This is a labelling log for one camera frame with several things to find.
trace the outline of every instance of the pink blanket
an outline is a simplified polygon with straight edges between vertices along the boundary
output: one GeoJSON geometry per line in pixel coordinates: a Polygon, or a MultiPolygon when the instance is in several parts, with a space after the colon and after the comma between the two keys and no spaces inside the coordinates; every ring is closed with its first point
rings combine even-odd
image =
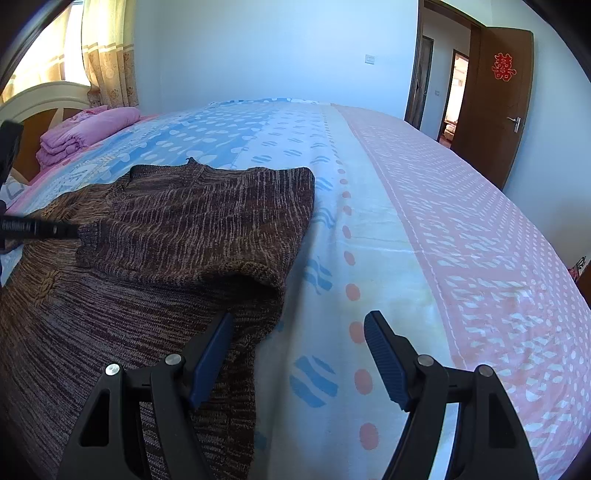
{"type": "Polygon", "coordinates": [[[37,161],[41,168],[64,160],[82,148],[89,147],[139,120],[139,110],[122,107],[107,110],[105,106],[85,110],[41,136],[37,161]]]}
{"type": "Polygon", "coordinates": [[[552,246],[467,162],[407,123],[337,107],[364,147],[439,305],[455,366],[495,367],[541,480],[591,427],[591,312],[552,246]]]}

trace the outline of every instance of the blue patterned bedsheet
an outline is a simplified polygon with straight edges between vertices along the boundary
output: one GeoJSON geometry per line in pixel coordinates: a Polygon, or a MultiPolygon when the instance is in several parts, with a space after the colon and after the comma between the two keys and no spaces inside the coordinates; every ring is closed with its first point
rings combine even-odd
{"type": "MultiPolygon", "coordinates": [[[[406,414],[382,385],[363,318],[381,310],[419,352],[453,364],[396,210],[337,109],[265,99],[142,121],[33,185],[11,213],[113,182],[133,165],[180,165],[187,157],[215,168],[306,166],[316,178],[315,211],[288,277],[282,318],[256,354],[251,478],[381,478],[406,414]]],[[[3,285],[20,256],[20,249],[2,256],[3,285]]],[[[446,471],[454,427],[450,407],[432,478],[446,471]]]]}

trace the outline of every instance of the headboard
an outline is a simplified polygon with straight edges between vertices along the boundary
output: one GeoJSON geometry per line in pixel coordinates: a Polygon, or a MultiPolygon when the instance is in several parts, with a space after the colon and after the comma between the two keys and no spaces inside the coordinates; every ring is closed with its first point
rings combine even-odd
{"type": "Polygon", "coordinates": [[[24,125],[21,149],[11,174],[28,184],[40,171],[35,153],[40,137],[61,121],[89,107],[88,85],[72,82],[48,82],[29,88],[0,106],[0,123],[4,120],[24,125]]]}

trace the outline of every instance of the knitted sweater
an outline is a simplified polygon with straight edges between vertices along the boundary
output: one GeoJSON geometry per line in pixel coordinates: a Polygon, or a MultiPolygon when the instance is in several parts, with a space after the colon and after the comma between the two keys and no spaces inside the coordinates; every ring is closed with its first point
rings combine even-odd
{"type": "MultiPolygon", "coordinates": [[[[42,479],[55,478],[105,366],[154,365],[221,310],[234,336],[208,402],[193,415],[219,479],[246,479],[253,454],[255,345],[281,314],[285,278],[309,225],[307,168],[136,166],[66,193],[43,218],[80,240],[26,242],[0,293],[0,424],[42,479]]],[[[166,478],[142,406],[154,478],[166,478]]]]}

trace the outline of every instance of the beige curtain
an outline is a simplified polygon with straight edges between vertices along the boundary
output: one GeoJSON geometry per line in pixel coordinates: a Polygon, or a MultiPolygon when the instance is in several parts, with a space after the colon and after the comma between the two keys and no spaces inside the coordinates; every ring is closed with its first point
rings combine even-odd
{"type": "Polygon", "coordinates": [[[85,0],[82,57],[92,106],[135,106],[135,0],[85,0]]]}
{"type": "Polygon", "coordinates": [[[51,22],[27,50],[2,92],[0,104],[35,85],[65,80],[64,45],[70,8],[51,22]]]}

